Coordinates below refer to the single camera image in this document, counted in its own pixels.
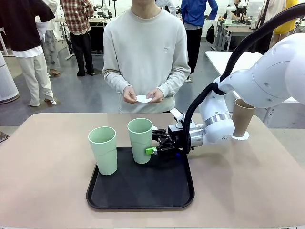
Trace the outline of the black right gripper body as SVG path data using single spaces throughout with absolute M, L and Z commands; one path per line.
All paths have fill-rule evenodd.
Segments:
M 182 149 L 184 153 L 190 153 L 191 151 L 191 139 L 190 134 L 185 135 L 183 128 L 176 127 L 176 124 L 168 126 L 168 133 L 171 139 L 175 142 L 175 147 Z

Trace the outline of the person's left hand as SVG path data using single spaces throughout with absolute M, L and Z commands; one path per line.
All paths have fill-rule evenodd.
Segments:
M 164 98 L 164 94 L 159 88 L 155 88 L 147 94 L 146 98 L 151 98 L 150 103 L 160 103 Z

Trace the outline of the person's right hand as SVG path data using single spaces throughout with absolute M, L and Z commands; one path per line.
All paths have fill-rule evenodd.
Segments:
M 137 97 L 134 92 L 134 89 L 131 86 L 126 86 L 124 91 L 123 91 L 123 99 L 125 102 L 130 103 L 130 104 L 135 104 L 137 103 Z

